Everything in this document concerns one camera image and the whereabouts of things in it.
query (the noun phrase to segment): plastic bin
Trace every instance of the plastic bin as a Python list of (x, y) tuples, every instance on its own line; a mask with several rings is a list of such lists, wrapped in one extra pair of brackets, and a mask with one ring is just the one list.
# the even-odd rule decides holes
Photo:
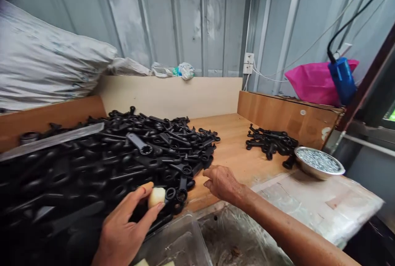
[(161, 266), (170, 261), (175, 266), (213, 266), (198, 221), (190, 213), (150, 236), (131, 265), (142, 259), (146, 259), (149, 266)]

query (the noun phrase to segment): electrical outlet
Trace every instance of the electrical outlet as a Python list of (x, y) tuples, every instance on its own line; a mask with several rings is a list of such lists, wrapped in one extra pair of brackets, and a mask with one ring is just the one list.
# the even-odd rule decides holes
[(252, 68), (254, 67), (254, 54), (246, 52), (244, 55), (244, 64), (243, 64), (243, 74), (252, 74)]

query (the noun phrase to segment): hand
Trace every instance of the hand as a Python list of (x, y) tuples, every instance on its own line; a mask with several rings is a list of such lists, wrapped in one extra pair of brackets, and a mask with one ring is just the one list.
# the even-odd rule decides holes
[(153, 183), (149, 182), (129, 193), (104, 220), (99, 248), (92, 266), (127, 266), (132, 262), (150, 226), (165, 206), (161, 202), (149, 209), (138, 223), (128, 222), (136, 205), (150, 195), (152, 188)]
[(242, 197), (243, 186), (240, 184), (229, 167), (214, 165), (203, 171), (203, 175), (210, 178), (204, 186), (217, 198), (233, 205)]

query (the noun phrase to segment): blue plastic bottle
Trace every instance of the blue plastic bottle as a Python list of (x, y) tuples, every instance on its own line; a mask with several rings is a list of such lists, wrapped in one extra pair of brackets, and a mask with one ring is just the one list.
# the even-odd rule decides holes
[(347, 58), (339, 58), (336, 63), (329, 63), (328, 68), (336, 86), (342, 105), (348, 106), (354, 97), (357, 87), (350, 70)]

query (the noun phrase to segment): stainless steel bowl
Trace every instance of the stainless steel bowl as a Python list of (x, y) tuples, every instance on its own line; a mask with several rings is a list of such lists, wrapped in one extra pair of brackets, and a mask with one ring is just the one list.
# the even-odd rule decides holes
[[(331, 158), (333, 161), (335, 161), (337, 163), (337, 165), (339, 166), (339, 171), (337, 171), (337, 172), (322, 171), (320, 169), (315, 168), (314, 166), (311, 166), (311, 165), (307, 164), (297, 154), (297, 151), (301, 150), (301, 149), (314, 150), (316, 152), (323, 153), (325, 156), (328, 156), (329, 158)], [(344, 169), (343, 165), (336, 158), (332, 157), (331, 155), (329, 155), (329, 154), (327, 154), (327, 153), (325, 153), (323, 151), (320, 151), (320, 150), (317, 150), (317, 149), (314, 149), (314, 148), (308, 148), (308, 147), (297, 147), (295, 149), (295, 155), (296, 155), (296, 161), (300, 163), (301, 169), (305, 173), (307, 173), (307, 174), (309, 174), (309, 175), (311, 175), (311, 176), (313, 176), (313, 177), (315, 177), (317, 179), (326, 180), (327, 178), (330, 178), (331, 176), (339, 176), (339, 175), (342, 175), (342, 174), (344, 174), (346, 172), (346, 170)]]

